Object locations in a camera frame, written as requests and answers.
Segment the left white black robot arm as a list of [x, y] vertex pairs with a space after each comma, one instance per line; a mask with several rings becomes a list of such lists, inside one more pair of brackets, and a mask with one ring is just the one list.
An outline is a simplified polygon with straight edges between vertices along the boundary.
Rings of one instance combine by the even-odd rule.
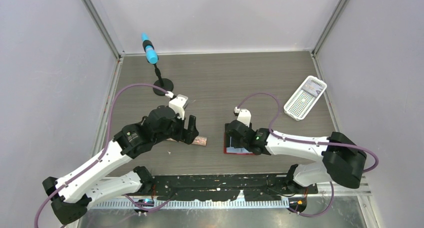
[[168, 106], [159, 106], [138, 123], [124, 126], [99, 154], [61, 178], [48, 177], [42, 185], [51, 201], [51, 208], [62, 225], [71, 224], [96, 204], [133, 193], [149, 195], [154, 178], [144, 166], [127, 174], [102, 182], [102, 178], [118, 167], [169, 138], [191, 144], [199, 135], [196, 117], [185, 118]]

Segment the red leather card holder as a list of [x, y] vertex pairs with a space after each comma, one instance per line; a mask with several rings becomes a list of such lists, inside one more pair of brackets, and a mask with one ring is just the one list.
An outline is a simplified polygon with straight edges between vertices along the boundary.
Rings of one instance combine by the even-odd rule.
[[244, 147], [236, 145], [235, 140], [230, 136], [224, 133], [224, 145], [223, 153], [229, 155], [254, 155], [254, 153], [248, 151]]

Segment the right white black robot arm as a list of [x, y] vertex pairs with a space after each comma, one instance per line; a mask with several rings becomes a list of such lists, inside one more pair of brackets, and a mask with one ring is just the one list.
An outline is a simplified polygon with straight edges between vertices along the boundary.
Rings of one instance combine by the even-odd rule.
[[329, 137], [303, 137], [260, 128], [253, 130], [233, 120], [224, 126], [225, 135], [238, 147], [255, 155], [287, 155], [311, 160], [312, 163], [291, 165], [284, 179], [291, 193], [322, 182], [357, 189], [361, 184], [367, 155], [354, 148], [354, 143], [339, 132]]

